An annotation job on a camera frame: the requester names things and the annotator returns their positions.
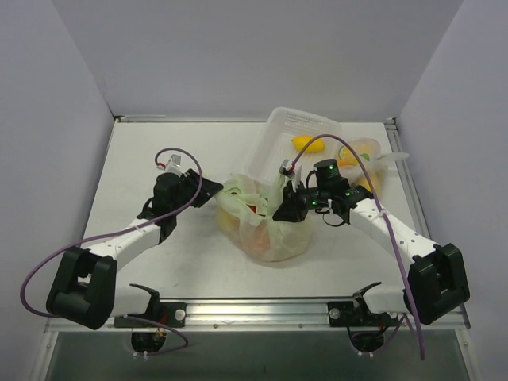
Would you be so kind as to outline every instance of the white wall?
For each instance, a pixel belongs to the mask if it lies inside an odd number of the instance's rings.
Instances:
[[[115,115],[400,114],[462,0],[53,0]]]
[[[0,5],[0,379],[27,380],[45,319],[19,286],[83,232],[113,118],[49,0]],[[29,290],[44,308],[55,264]]]
[[[508,377],[507,18],[465,0],[399,119],[430,231],[464,254],[485,380]]]

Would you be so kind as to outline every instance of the plastic bag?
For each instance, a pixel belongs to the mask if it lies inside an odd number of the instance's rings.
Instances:
[[[382,190],[384,176],[386,174],[388,164],[398,160],[404,160],[409,155],[404,152],[393,152],[381,155],[381,146],[379,142],[374,139],[361,138],[351,140],[348,142],[355,150],[364,163],[365,168],[369,176],[371,177],[372,184],[376,192]],[[351,153],[349,148],[344,145],[339,147],[337,153],[337,164],[339,171],[342,176],[348,179],[349,184],[352,187],[361,185],[368,190],[371,188],[368,186],[367,179],[365,179],[364,173],[360,165],[355,159],[355,156]]]
[[[245,175],[224,184],[215,196],[221,231],[252,258],[274,262],[302,254],[309,245],[312,221],[273,221],[283,200],[283,175],[266,187]]]

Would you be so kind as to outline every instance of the screw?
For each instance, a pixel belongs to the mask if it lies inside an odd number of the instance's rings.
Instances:
[[[333,319],[333,320],[337,320],[340,316],[341,316],[341,312],[339,311],[338,308],[332,308],[329,312],[328,312],[328,315]]]
[[[178,309],[175,311],[175,319],[177,321],[182,321],[183,319],[185,319],[185,311],[184,310],[181,310],[181,309]]]

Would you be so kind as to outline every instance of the glass panel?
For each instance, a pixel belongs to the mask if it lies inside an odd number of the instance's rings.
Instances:
[[[454,331],[425,333],[427,360],[414,337],[398,334],[385,352],[358,357],[337,332],[188,333],[190,347],[148,360],[125,349],[129,333],[59,334],[47,380],[347,379],[465,380]],[[167,344],[179,344],[177,337]]]

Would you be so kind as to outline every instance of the white table surface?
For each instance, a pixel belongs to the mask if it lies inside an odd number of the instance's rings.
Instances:
[[[85,237],[122,229],[139,214],[160,174],[153,163],[158,150],[184,148],[198,158],[206,177],[224,181],[248,158],[263,127],[264,123],[238,122],[117,123]],[[375,138],[382,152],[391,151],[381,123],[346,123],[342,135]],[[183,158],[183,170],[190,166]],[[394,164],[381,200],[414,226]],[[201,209],[184,211],[173,234],[124,267],[117,284],[143,284],[163,298],[350,296],[375,281],[402,287],[395,260],[351,226],[328,227],[312,214],[316,229],[307,251],[268,264],[234,247],[219,230],[215,213],[214,200]]]

